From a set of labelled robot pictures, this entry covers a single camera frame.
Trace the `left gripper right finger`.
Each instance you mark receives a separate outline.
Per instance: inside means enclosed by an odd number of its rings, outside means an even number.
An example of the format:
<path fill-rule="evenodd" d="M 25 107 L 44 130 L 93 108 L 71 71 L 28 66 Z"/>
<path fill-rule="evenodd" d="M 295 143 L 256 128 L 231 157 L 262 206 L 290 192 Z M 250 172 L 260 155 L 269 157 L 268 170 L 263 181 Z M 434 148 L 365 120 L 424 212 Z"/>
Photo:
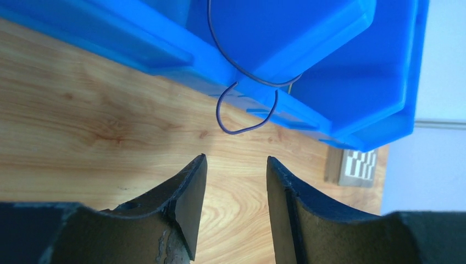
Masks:
<path fill-rule="evenodd" d="M 384 216 L 341 203 L 267 160 L 276 263 L 465 263 L 465 213 Z"/>

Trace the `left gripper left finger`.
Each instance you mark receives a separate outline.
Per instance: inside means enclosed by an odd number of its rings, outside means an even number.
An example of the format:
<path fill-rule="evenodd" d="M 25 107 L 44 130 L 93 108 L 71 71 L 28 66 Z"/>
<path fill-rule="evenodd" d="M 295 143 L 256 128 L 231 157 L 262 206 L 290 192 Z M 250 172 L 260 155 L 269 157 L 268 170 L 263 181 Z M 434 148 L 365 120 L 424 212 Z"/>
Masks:
<path fill-rule="evenodd" d="M 115 209 L 79 202 L 2 202 L 1 263 L 190 263 L 207 177 L 198 155 Z"/>

